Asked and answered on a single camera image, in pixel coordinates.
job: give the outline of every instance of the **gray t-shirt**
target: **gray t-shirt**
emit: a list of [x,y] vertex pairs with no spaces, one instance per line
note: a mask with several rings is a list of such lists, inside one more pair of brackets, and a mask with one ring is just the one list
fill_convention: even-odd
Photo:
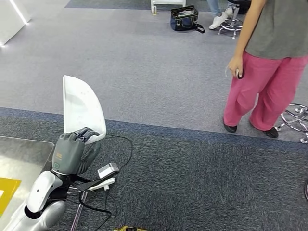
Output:
[[267,0],[246,52],[267,59],[308,55],[308,0]]

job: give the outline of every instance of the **pink pants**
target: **pink pants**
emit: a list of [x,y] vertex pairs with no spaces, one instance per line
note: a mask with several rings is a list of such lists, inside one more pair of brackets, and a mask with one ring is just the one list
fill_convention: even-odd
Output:
[[255,128],[267,131],[274,126],[295,96],[308,56],[280,60],[263,59],[248,53],[243,55],[243,79],[233,78],[223,113],[223,122],[236,126],[252,111],[250,122]]

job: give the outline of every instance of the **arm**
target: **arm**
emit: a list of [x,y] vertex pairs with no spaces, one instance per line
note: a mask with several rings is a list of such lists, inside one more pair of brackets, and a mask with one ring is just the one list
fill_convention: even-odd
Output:
[[234,56],[229,64],[229,68],[233,76],[236,76],[236,69],[239,69],[240,76],[242,74],[242,54],[254,30],[266,2],[266,0],[251,0],[251,5],[247,12],[246,18],[242,25]]

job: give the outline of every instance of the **metal pole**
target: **metal pole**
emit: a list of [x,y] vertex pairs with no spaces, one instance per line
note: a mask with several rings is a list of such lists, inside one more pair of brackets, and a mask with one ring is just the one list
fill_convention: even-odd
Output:
[[[87,192],[83,192],[82,195],[82,201],[85,202],[87,198],[88,193]],[[78,222],[79,221],[80,215],[82,214],[82,208],[84,206],[82,204],[79,204],[79,206],[78,206],[77,212],[75,215],[74,221],[72,222],[72,228],[70,229],[70,231],[75,231],[76,227],[78,225]]]

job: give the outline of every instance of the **chrome stool leg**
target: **chrome stool leg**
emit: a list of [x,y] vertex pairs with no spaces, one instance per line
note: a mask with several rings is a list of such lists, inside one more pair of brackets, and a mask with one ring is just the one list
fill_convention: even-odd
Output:
[[[301,104],[297,104],[297,103],[291,103],[289,106],[294,106],[295,109],[294,111],[296,112],[296,114],[290,111],[290,110],[285,110],[285,113],[287,113],[291,117],[293,117],[293,119],[291,120],[287,120],[284,113],[282,113],[280,116],[281,118],[283,120],[284,123],[276,127],[276,129],[277,131],[281,131],[281,128],[287,125],[293,130],[295,131],[299,131],[299,132],[302,132],[304,133],[306,135],[305,138],[301,138],[300,139],[300,141],[301,143],[308,143],[308,128],[307,125],[305,124],[305,122],[307,122],[308,119],[306,119],[306,117],[307,116],[308,118],[308,107],[304,106],[304,105],[301,105]],[[294,126],[293,126],[293,123],[297,122],[298,125],[300,125],[301,128],[296,128]]]
[[226,19],[220,26],[221,28],[218,32],[218,35],[221,34],[223,30],[232,31],[233,32],[233,39],[236,39],[238,31],[241,31],[242,27],[242,21],[236,19],[240,9],[239,5],[236,5],[236,10],[234,11],[233,17],[232,19]]

